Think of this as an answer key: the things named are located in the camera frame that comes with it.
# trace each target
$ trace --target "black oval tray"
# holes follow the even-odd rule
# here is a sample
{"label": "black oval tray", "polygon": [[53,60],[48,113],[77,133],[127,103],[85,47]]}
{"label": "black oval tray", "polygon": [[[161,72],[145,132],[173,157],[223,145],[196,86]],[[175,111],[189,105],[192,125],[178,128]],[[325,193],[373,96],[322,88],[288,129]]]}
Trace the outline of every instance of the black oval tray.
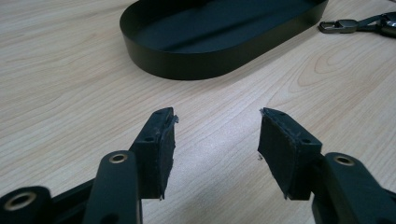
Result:
{"label": "black oval tray", "polygon": [[120,18],[132,60],[158,77],[218,77],[315,25],[328,0],[140,0]]}

